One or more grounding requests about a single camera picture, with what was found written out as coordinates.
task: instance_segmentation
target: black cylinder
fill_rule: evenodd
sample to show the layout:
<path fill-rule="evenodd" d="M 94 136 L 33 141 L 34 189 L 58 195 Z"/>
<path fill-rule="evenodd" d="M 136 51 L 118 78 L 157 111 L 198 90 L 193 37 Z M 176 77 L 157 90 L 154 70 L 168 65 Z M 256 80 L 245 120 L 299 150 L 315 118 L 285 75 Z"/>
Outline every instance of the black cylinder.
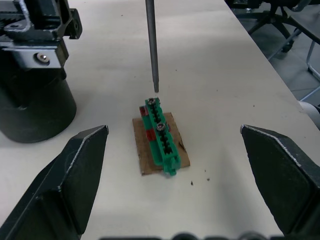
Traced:
<path fill-rule="evenodd" d="M 13 141 L 52 138 L 72 122 L 76 111 L 63 69 L 16 70 L 0 81 L 0 130 Z"/>

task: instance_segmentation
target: office chair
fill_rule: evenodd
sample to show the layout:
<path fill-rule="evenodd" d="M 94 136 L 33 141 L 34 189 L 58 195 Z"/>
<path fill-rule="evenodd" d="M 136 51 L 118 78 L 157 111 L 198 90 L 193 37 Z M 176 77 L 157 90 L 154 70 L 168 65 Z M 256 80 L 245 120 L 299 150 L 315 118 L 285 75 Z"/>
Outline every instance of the office chair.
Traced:
<path fill-rule="evenodd" d="M 278 49 L 274 51 L 274 53 L 272 53 L 268 57 L 268 60 L 272 59 L 278 52 L 280 52 L 281 49 L 286 44 L 288 44 L 288 42 L 292 41 L 299 34 L 304 33 L 312 40 L 312 43 L 306 58 L 308 72 L 313 74 L 315 78 L 320 82 L 320 73 L 317 72 L 310 63 L 310 58 L 314 50 L 315 44 L 317 43 L 320 45 L 320 27 L 319 27 L 320 26 L 320 7 L 315 7 L 312 9 L 312 11 L 293 14 L 288 18 L 287 21 L 288 21 L 288 24 L 296 27 L 296 29 L 291 34 L 291 36 L 281 46 L 279 46 Z M 305 101 L 307 98 L 309 98 L 319 90 L 320 90 L 320 86 L 314 89 L 313 91 L 311 91 L 310 93 L 308 93 L 300 101 Z"/>
<path fill-rule="evenodd" d="M 291 36 L 291 34 L 284 26 L 284 24 L 290 24 L 288 14 L 286 13 L 284 7 L 289 8 L 293 12 L 300 12 L 307 5 L 320 4 L 320 0 L 263 0 L 263 2 L 270 4 L 269 11 L 236 14 L 236 17 L 238 19 L 258 20 L 258 23 L 248 31 L 249 35 L 253 34 L 255 31 L 257 31 L 266 24 L 272 24 L 279 30 L 280 33 L 282 33 L 282 35 L 286 39 L 288 39 Z M 256 6 L 257 4 L 261 3 L 262 0 L 248 0 L 248 5 L 251 6 Z M 281 9 L 281 15 L 276 14 L 278 8 Z M 291 39 L 287 42 L 285 46 L 283 46 L 282 51 L 284 53 L 287 53 L 292 48 L 293 44 L 294 40 Z"/>

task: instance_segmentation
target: chair wheel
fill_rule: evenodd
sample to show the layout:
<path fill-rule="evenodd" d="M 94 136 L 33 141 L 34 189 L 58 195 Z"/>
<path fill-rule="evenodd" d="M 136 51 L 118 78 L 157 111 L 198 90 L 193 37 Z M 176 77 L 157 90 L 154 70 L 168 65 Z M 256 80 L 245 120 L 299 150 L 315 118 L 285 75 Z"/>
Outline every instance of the chair wheel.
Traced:
<path fill-rule="evenodd" d="M 287 53 L 290 51 L 290 49 L 292 48 L 292 45 L 285 45 L 283 48 L 282 48 L 282 52 L 283 53 Z"/>

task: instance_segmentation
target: metal rod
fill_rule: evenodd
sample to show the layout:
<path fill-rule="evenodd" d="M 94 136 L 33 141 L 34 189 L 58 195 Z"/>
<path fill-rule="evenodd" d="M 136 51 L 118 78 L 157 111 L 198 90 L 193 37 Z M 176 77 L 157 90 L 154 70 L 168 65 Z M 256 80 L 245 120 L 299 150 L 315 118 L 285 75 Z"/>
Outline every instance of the metal rod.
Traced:
<path fill-rule="evenodd" d="M 146 20 L 148 23 L 153 87 L 154 87 L 154 92 L 158 93 L 159 92 L 159 69 L 158 69 L 155 1 L 145 0 L 145 7 L 146 7 Z"/>
<path fill-rule="evenodd" d="M 288 37 L 286 39 L 286 41 L 276 50 L 274 51 L 267 59 L 270 61 L 270 59 L 272 59 L 278 52 L 281 51 L 281 49 L 284 48 L 285 45 L 287 45 L 287 43 L 289 43 L 295 36 L 299 35 L 301 33 L 301 31 L 299 29 L 295 30 L 290 37 Z"/>
<path fill-rule="evenodd" d="M 315 43 L 316 43 L 315 41 L 312 41 L 312 43 L 311 43 L 311 46 L 310 46 L 310 49 L 309 49 L 309 52 L 308 52 L 308 56 L 306 57 L 306 64 L 308 65 L 308 68 L 310 69 L 310 71 L 315 75 L 315 78 L 318 81 L 320 81 L 320 74 L 314 69 L 313 66 L 311 66 L 311 63 L 310 63 L 310 58 L 311 58 L 312 52 L 314 50 Z M 314 89 L 313 91 L 308 93 L 306 96 L 301 98 L 300 101 L 306 100 L 307 98 L 309 98 L 310 96 L 312 96 L 314 93 L 316 93 L 319 90 L 320 90 L 320 86 L 318 86 L 316 89 Z"/>
<path fill-rule="evenodd" d="M 309 98 L 311 95 L 313 95 L 314 93 L 318 92 L 320 90 L 320 86 L 318 86 L 316 89 L 314 89 L 312 92 L 308 93 L 306 96 L 304 96 L 303 98 L 301 98 L 300 101 L 304 101 L 306 100 L 307 98 Z"/>
<path fill-rule="evenodd" d="M 311 58 L 311 54 L 314 50 L 314 47 L 315 47 L 315 41 L 312 41 L 311 43 L 311 46 L 310 46 L 310 49 L 309 49 L 309 52 L 308 52 L 308 56 L 306 57 L 306 64 L 308 66 L 308 68 L 311 70 L 311 72 L 317 77 L 317 80 L 320 81 L 320 74 L 319 72 L 317 72 L 317 70 L 314 69 L 313 66 L 311 66 L 311 63 L 310 63 L 310 58 Z"/>

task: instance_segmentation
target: green plastic part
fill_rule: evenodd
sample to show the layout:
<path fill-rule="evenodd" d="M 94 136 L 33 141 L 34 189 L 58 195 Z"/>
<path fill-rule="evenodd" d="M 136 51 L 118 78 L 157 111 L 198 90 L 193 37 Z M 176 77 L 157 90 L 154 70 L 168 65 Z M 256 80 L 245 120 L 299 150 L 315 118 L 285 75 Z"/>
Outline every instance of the green plastic part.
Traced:
<path fill-rule="evenodd" d="M 181 159 L 170 133 L 170 126 L 160 107 L 159 98 L 145 100 L 145 106 L 140 107 L 140 113 L 154 164 L 162 166 L 165 173 L 176 175 L 181 167 Z"/>

